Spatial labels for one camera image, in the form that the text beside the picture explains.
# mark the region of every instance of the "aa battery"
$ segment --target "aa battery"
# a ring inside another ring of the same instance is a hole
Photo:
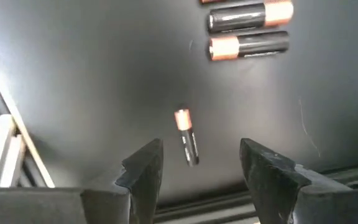
[[[211,38],[209,53],[211,60],[230,60],[239,57],[271,55],[285,52],[289,48],[286,31],[252,35],[232,35]]]
[[[196,138],[193,132],[189,109],[181,108],[176,111],[175,119],[181,134],[181,141],[183,142],[187,164],[190,167],[193,167],[200,162],[200,159],[198,158]]]
[[[208,16],[210,32],[223,32],[287,24],[293,15],[291,0],[270,0],[260,4],[213,9]]]

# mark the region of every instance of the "dark gray background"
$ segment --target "dark gray background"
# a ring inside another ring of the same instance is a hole
[[[289,52],[213,63],[205,17],[217,4],[0,0],[0,69],[58,186],[84,184],[156,137],[161,203],[241,183],[243,137],[316,170],[356,165],[358,1],[294,5]],[[183,102],[193,169],[173,119]]]

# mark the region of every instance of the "battery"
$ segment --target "battery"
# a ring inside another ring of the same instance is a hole
[[[196,138],[193,132],[189,109],[180,108],[177,110],[175,112],[175,119],[185,150],[187,164],[190,167],[196,166],[200,162],[200,159],[198,158]]]
[[[209,54],[214,61],[272,55],[287,51],[289,39],[287,31],[211,38]]]
[[[287,24],[293,15],[290,0],[270,0],[260,4],[212,9],[208,16],[210,32],[224,32]]]

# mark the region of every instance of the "scratch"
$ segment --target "scratch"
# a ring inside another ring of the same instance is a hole
[[[191,52],[191,46],[193,46],[193,40],[189,42],[189,53]]]
[[[299,105],[300,105],[300,107],[301,107],[301,121],[302,121],[303,131],[305,132],[306,136],[308,137],[309,142],[311,143],[311,145],[317,150],[318,157],[321,157],[320,150],[318,149],[318,147],[316,146],[316,144],[313,142],[313,139],[311,138],[311,136],[309,135],[308,131],[306,130],[305,122],[304,122],[304,120],[303,120],[302,97],[299,97],[298,102],[299,102]]]

